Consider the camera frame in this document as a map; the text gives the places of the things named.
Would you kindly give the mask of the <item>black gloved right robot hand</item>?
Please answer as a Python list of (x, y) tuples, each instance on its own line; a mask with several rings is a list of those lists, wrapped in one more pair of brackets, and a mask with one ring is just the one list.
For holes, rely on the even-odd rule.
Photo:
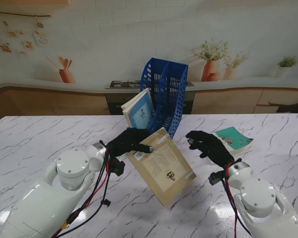
[(200, 158), (208, 157), (214, 164), (225, 169), (230, 163), (234, 163), (234, 157), (228, 152), (224, 144), (213, 134), (204, 131), (192, 130), (186, 134), (190, 142), (190, 150), (201, 151)]

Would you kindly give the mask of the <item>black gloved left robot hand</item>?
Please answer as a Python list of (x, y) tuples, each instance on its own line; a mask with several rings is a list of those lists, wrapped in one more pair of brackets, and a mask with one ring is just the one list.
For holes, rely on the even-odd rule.
[(131, 151), (152, 153), (154, 151), (153, 147), (141, 144), (149, 136), (148, 129), (128, 128), (110, 141), (106, 148), (111, 157), (119, 157)]

